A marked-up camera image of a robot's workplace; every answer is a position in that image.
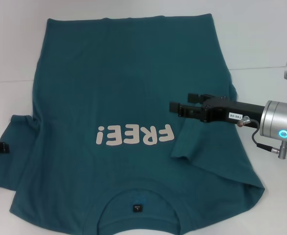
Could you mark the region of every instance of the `teal t-shirt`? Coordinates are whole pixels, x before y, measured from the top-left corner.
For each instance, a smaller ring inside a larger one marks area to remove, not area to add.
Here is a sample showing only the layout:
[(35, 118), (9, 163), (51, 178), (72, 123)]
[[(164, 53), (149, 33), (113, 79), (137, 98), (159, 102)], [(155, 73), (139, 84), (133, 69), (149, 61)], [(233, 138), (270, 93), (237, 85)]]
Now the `teal t-shirt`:
[(168, 111), (188, 93), (236, 99), (210, 14), (48, 20), (33, 116), (1, 138), (10, 211), (73, 235), (182, 235), (252, 208), (264, 188), (234, 125)]

